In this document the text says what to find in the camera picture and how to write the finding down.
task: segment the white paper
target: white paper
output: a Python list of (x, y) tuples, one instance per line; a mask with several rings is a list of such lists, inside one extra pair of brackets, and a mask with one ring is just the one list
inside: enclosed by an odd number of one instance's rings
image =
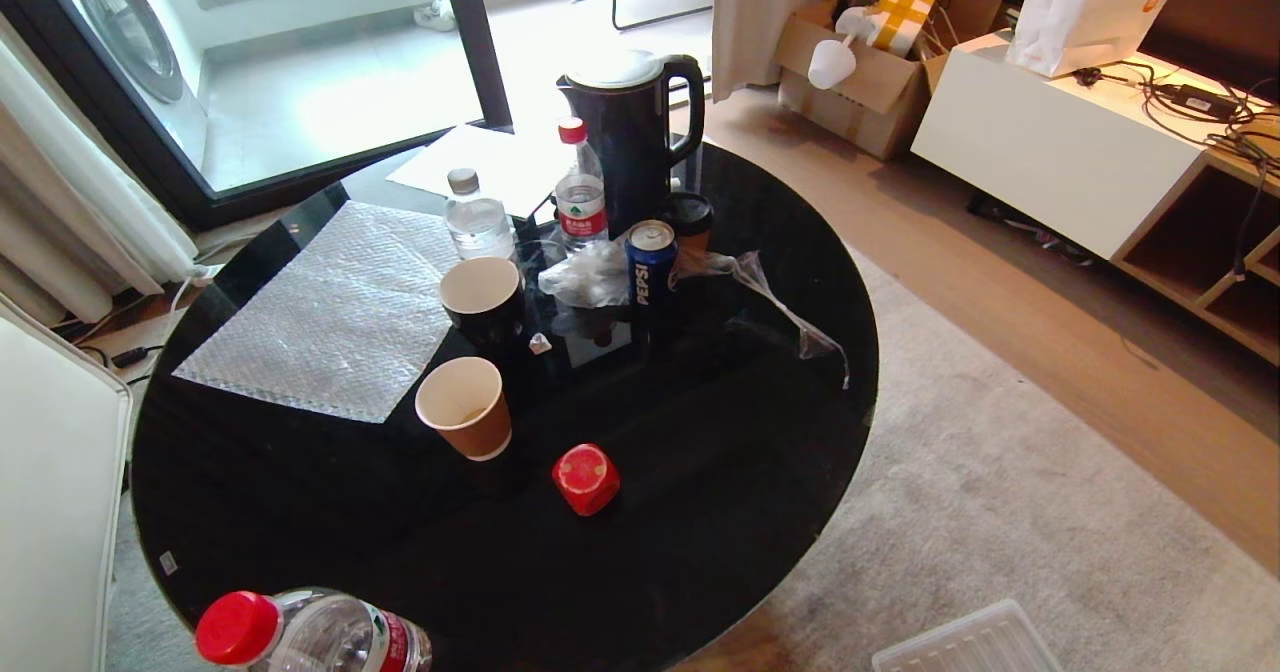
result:
[(558, 141), (457, 125), (387, 179), (447, 197), (449, 170), (471, 166), (480, 189), (498, 197), (508, 215), (525, 220), (556, 189), (571, 163), (570, 148)]

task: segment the cable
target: cable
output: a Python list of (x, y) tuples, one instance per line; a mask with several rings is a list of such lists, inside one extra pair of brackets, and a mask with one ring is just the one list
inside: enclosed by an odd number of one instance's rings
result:
[(179, 288), (178, 288), (178, 294), (174, 294), (173, 296), (173, 302), (169, 303), (169, 316), (170, 317), (173, 317), (174, 312), (178, 311), (178, 303), (182, 300), (182, 294), (184, 292), (187, 292), (187, 288), (188, 288), (188, 285), (191, 285), (191, 280), (193, 280), (193, 279), (195, 279), (195, 276), (187, 276), (186, 280), (182, 280), (182, 285), (179, 285)]
[(1231, 274), (1235, 276), (1235, 282), (1243, 283), (1245, 279), (1244, 274), (1244, 234), (1248, 234), (1249, 221), (1253, 221), (1253, 212), (1258, 210), (1258, 202), (1262, 201), (1263, 183), (1267, 179), (1267, 172), (1270, 172), (1271, 163), (1266, 160), (1262, 161), (1262, 172), (1258, 175), (1258, 188), (1253, 189), (1253, 201), (1249, 202), (1248, 211), (1244, 211), (1244, 221), (1240, 221), (1240, 229), (1235, 233), (1235, 262), (1231, 266)]
[(90, 339), (92, 335), (97, 334), (97, 332), (101, 330), (104, 325), (106, 325), (109, 321), (114, 320), (114, 317), (119, 317), (120, 315), (124, 315), (124, 312), (128, 312), (129, 308), (137, 307), (138, 305), (143, 303), (147, 298), (148, 297), (146, 297), (146, 294), (143, 294), (143, 297), (133, 300), (133, 302), (131, 302), (131, 303), (125, 303), (124, 307), (116, 308), (116, 311), (114, 311), (114, 312), (109, 312), (106, 317), (101, 317), (101, 320), (99, 320), (96, 325), (92, 325), (90, 328), (90, 330), (87, 330), (87, 333), (84, 333), (82, 335), (78, 335), (78, 338), (76, 338), (74, 340), (72, 340), (72, 344), (79, 344), (79, 343), (82, 343), (82, 340)]
[[(1229, 97), (1234, 104), (1234, 109), (1230, 115), (1226, 116), (1226, 120), (1222, 120), (1221, 116), (1201, 115), (1201, 113), (1188, 110), (1188, 108), (1175, 106), (1171, 97), (1174, 93), (1181, 92), (1183, 84), (1158, 84), (1156, 79), (1156, 69), (1153, 69), (1152, 65), (1146, 65), (1143, 61), (1129, 60), (1121, 60), (1120, 63), (1121, 65), (1134, 67), (1134, 69), (1147, 72), (1146, 79), (1139, 81), (1138, 87), (1142, 90), (1142, 111), (1147, 115), (1148, 120), (1152, 120), (1152, 124), (1156, 124), (1162, 131), (1176, 136), (1179, 140), (1184, 140), (1184, 142), (1219, 148), (1221, 152), (1239, 157), (1244, 163), (1251, 163), (1254, 170), (1257, 170), (1257, 188), (1253, 189), (1253, 198), (1249, 201), (1249, 207), (1244, 211), (1244, 218), (1235, 230), (1231, 276), (1234, 276), (1238, 283), (1243, 282), (1247, 279), (1244, 266), (1244, 257), (1247, 252), (1244, 247), (1249, 227), (1252, 225), (1253, 216), (1257, 214), (1258, 204), (1262, 202), (1262, 195), (1266, 192), (1267, 177), (1280, 177), (1280, 157), (1274, 156), (1274, 154), (1268, 154), (1266, 148), (1262, 148), (1261, 145), (1256, 143), (1252, 138), (1276, 140), (1280, 142), (1280, 136), (1265, 133), (1265, 131), (1243, 131), (1239, 128), (1252, 124), (1253, 120), (1258, 120), (1261, 116), (1280, 116), (1280, 113), (1270, 110), (1254, 111), (1253, 108), (1249, 106), (1249, 102), (1253, 99), (1253, 92), (1262, 87), (1262, 84), (1271, 83), (1271, 81), (1275, 81), (1276, 78), (1258, 79), (1257, 83), (1253, 83), (1253, 87), (1245, 90), (1243, 95), (1236, 93), (1235, 90), (1231, 88), (1230, 84), (1224, 83), (1224, 81), (1219, 81), (1217, 84), (1221, 84), (1222, 90), (1226, 90), (1226, 97)], [(1079, 84), (1084, 84), (1084, 87), (1093, 87), (1093, 83), (1097, 83), (1100, 79), (1124, 81), (1125, 84), (1132, 84), (1129, 79), (1120, 79), (1115, 78), (1115, 76), (1103, 74), (1098, 67), (1084, 67), (1084, 69), (1074, 70), (1071, 74), (1075, 76), (1075, 81), (1078, 81)], [(1171, 72), (1160, 79), (1169, 79), (1170, 76), (1172, 76)], [(1187, 95), (1181, 93), (1181, 97), (1187, 99)], [(1225, 125), (1225, 129), (1221, 131), (1221, 133), (1204, 134), (1203, 140), (1194, 140), (1192, 136), (1183, 134), (1180, 131), (1175, 131), (1170, 128), (1170, 125), (1166, 125), (1165, 122), (1161, 122), (1155, 113), (1152, 113), (1152, 106), (1156, 106), (1162, 113), (1169, 113), (1169, 115), (1179, 116), (1179, 119), (1183, 120), (1211, 122), (1211, 124)]]
[(90, 347), (87, 344), (82, 344), (82, 346), (78, 346), (77, 349), (82, 349), (83, 352), (92, 352), (93, 355), (97, 355), (97, 357), (102, 361), (102, 366), (104, 367), (110, 367), (110, 365), (108, 365), (108, 362), (106, 362), (106, 353), (102, 352), (100, 348)]

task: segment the coffee cup lid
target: coffee cup lid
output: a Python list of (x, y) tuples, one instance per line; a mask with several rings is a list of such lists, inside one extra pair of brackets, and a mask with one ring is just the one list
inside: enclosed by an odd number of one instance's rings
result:
[(676, 230), (676, 236), (695, 236), (712, 229), (712, 204), (703, 195), (676, 192), (667, 195), (662, 206), (662, 220)]

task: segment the power adapter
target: power adapter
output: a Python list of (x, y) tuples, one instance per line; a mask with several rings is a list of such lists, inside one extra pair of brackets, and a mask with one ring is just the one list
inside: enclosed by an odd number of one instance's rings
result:
[(1179, 108), (1212, 116), (1213, 120), (1222, 124), (1230, 122), (1239, 110), (1239, 104), (1234, 99), (1222, 97), (1221, 93), (1212, 93), (1193, 84), (1157, 84), (1156, 92), (1170, 104), (1178, 104)]
[(134, 347), (133, 349), (128, 349), (127, 352), (122, 352), (113, 357), (111, 365), (115, 369), (132, 367), (137, 365), (137, 362), (142, 362), (143, 358), (147, 358), (147, 355), (151, 355), (151, 349), (154, 348)]

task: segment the yellow checkered pillow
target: yellow checkered pillow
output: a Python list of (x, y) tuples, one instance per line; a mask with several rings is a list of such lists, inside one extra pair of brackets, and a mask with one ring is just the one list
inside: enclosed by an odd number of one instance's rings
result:
[(905, 58), (919, 37), (924, 19), (933, 12), (937, 0), (879, 0), (869, 19), (873, 31), (869, 37), (872, 47)]

